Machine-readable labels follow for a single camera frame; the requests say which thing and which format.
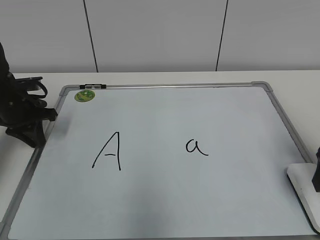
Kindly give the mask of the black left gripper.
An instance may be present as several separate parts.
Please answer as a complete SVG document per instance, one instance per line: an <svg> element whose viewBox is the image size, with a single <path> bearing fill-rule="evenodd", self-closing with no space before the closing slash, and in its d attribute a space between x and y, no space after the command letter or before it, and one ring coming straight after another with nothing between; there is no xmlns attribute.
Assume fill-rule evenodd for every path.
<svg viewBox="0 0 320 240"><path fill-rule="evenodd" d="M47 88L43 78L16 79L10 72L4 48L0 47L0 124L8 127L5 133L32 148L46 144L43 120L55 121L58 114L48 108L44 98Z"/></svg>

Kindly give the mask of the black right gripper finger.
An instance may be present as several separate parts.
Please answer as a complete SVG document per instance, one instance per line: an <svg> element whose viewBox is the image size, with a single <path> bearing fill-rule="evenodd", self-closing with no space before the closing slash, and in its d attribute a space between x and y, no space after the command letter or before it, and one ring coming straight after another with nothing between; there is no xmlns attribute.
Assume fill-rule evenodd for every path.
<svg viewBox="0 0 320 240"><path fill-rule="evenodd" d="M312 184L316 192L320 192L320 148L318 148L317 153L317 164L316 169L312 178Z"/></svg>

